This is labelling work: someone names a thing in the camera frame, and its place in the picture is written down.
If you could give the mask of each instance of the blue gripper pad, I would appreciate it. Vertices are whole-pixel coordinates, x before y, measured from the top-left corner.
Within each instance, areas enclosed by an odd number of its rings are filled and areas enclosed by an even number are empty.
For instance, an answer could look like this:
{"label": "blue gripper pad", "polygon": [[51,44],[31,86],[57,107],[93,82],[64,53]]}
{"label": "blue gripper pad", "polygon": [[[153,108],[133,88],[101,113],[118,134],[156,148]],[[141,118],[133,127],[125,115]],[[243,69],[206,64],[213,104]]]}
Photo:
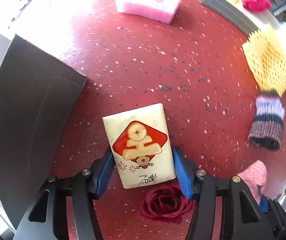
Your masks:
{"label": "blue gripper pad", "polygon": [[110,147],[101,159],[95,160],[91,166],[94,199],[99,199],[106,191],[108,182],[114,170],[115,161]]}
{"label": "blue gripper pad", "polygon": [[193,200],[195,194],[198,194],[198,190],[194,188],[196,165],[182,155],[179,147],[172,147],[172,155],[182,193],[187,199]]}

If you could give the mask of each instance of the red floor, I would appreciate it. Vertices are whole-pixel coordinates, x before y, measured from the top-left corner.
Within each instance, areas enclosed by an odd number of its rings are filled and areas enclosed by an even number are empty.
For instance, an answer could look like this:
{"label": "red floor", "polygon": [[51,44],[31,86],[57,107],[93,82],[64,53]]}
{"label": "red floor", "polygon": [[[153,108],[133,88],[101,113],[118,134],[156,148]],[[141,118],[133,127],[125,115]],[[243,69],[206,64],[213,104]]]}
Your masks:
{"label": "red floor", "polygon": [[[89,79],[52,174],[72,176],[103,155],[103,116],[161,102],[172,146],[223,178],[260,159],[268,168],[264,193],[276,196],[286,179],[286,114],[280,150],[249,145],[259,89],[241,50],[247,38],[199,0],[182,0],[171,25],[118,14],[114,0],[34,0],[14,27]],[[286,94],[283,99],[286,106]],[[191,212],[181,225],[141,217],[139,203],[149,189],[124,189],[114,171],[95,203],[105,239],[185,238]]]}

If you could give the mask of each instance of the red speckled surface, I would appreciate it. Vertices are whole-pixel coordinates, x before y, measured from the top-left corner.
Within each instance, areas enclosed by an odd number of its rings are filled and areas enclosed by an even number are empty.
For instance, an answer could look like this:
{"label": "red speckled surface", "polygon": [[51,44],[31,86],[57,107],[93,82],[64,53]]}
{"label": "red speckled surface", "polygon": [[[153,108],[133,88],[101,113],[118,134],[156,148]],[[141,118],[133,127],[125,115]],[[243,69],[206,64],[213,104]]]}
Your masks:
{"label": "red speckled surface", "polygon": [[[52,174],[72,176],[103,155],[103,116],[161,102],[172,146],[224,178],[260,159],[268,169],[264,193],[276,196],[286,179],[286,114],[280,150],[248,145],[259,90],[241,50],[247,38],[199,0],[182,0],[171,25],[118,14],[114,0],[34,0],[14,27],[89,79]],[[283,99],[286,108],[286,94]],[[95,202],[105,239],[185,238],[192,212],[181,225],[141,217],[139,203],[149,189],[123,189],[113,172],[106,194]],[[70,233],[73,239],[73,228]]]}

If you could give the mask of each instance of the logo on tissue packet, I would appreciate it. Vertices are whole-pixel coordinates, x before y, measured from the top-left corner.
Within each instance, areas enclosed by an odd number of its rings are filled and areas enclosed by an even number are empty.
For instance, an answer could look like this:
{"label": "logo on tissue packet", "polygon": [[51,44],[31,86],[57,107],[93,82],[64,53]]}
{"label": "logo on tissue packet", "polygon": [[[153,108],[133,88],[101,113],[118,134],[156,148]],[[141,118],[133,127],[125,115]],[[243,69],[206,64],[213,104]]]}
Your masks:
{"label": "logo on tissue packet", "polygon": [[113,144],[113,150],[126,161],[137,163],[137,169],[153,166],[151,160],[162,153],[167,135],[142,122],[131,122]]}

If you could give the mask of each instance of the silver screw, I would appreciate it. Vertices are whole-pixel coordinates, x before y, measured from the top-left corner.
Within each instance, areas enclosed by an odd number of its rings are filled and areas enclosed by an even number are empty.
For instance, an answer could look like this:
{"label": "silver screw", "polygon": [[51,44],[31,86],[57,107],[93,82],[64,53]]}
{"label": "silver screw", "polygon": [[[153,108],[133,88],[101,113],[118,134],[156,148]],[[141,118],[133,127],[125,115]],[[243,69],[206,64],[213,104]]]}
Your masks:
{"label": "silver screw", "polygon": [[206,171],[205,170],[198,170],[197,174],[200,176],[204,176],[206,174]]}
{"label": "silver screw", "polygon": [[232,177],[232,180],[236,183],[240,182],[241,181],[241,178],[239,176],[233,176]]}
{"label": "silver screw", "polygon": [[82,174],[83,175],[88,175],[88,174],[90,174],[91,173],[91,170],[90,169],[83,169],[82,170]]}
{"label": "silver screw", "polygon": [[47,180],[48,180],[49,182],[53,182],[54,180],[56,180],[56,176],[54,176],[54,175],[48,176],[48,177],[47,177]]}

